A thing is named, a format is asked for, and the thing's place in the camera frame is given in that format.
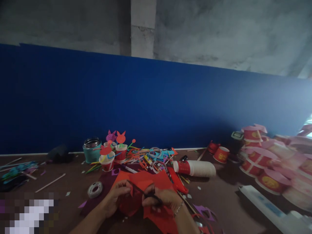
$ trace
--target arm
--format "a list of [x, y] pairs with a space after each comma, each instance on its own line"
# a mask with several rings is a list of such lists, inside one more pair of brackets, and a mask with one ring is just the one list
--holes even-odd
[[107, 196], [81, 221], [70, 234], [95, 234], [104, 220], [111, 217], [117, 210], [120, 198], [128, 194], [131, 185], [126, 181], [119, 181]]
[[[173, 190], [165, 189], [160, 190], [155, 188], [154, 185], [149, 186], [145, 193], [150, 193], [151, 191], [155, 192], [155, 195], [159, 197], [163, 204], [176, 213], [177, 209], [182, 204], [182, 199], [176, 194]], [[142, 198], [142, 205], [143, 206], [153, 206], [157, 204], [157, 200], [152, 197], [149, 198]], [[175, 216], [176, 225], [178, 227], [179, 234], [199, 234], [200, 230], [197, 227], [196, 223], [194, 222], [191, 214], [189, 213], [185, 204], [183, 204]]]

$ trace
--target concrete pillar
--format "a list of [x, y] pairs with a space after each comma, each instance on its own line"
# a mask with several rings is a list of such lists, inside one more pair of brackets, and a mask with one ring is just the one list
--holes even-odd
[[157, 0], [131, 0], [131, 56], [153, 58]]

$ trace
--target teal jar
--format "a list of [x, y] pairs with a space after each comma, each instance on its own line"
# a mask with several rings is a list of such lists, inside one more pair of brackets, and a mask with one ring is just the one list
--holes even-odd
[[85, 162], [90, 164], [93, 162], [98, 162], [100, 158], [100, 150], [94, 150], [101, 148], [102, 142], [98, 137], [92, 137], [85, 140], [83, 145]]

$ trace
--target concrete wall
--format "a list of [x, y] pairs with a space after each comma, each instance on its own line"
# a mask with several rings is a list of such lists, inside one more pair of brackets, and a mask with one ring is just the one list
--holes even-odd
[[156, 59], [306, 78], [311, 56], [311, 0], [157, 1]]
[[131, 55], [130, 0], [3, 0], [0, 43]]

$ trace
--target black object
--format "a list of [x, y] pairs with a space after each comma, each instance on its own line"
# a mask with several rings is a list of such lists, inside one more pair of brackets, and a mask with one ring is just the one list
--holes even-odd
[[53, 163], [69, 163], [74, 158], [74, 154], [69, 154], [66, 145], [60, 145], [51, 150], [47, 155], [48, 160]]
[[143, 190], [142, 189], [140, 189], [138, 186], [136, 186], [134, 183], [132, 183], [130, 180], [127, 180], [128, 182], [129, 182], [129, 184], [131, 184], [136, 190], [138, 190], [138, 191], [140, 191], [143, 195], [144, 195], [144, 197], [145, 198], [148, 198], [148, 197], [152, 197], [152, 198], [155, 198], [157, 201], [158, 201], [158, 204], [156, 205], [156, 206], [161, 206], [163, 203], [163, 201], [159, 198], [159, 197], [157, 197], [155, 194], [153, 194], [153, 193], [148, 193], [148, 194], [146, 194], [145, 192], [143, 192]]
[[13, 180], [8, 182], [7, 184], [4, 184], [4, 181], [0, 182], [0, 192], [9, 192], [14, 188], [17, 188], [19, 186], [22, 186], [26, 183], [28, 177], [25, 175], [20, 175], [18, 177], [15, 177]]
[[188, 156], [187, 155], [184, 155], [181, 159], [180, 159], [180, 161], [187, 161], [188, 160]]

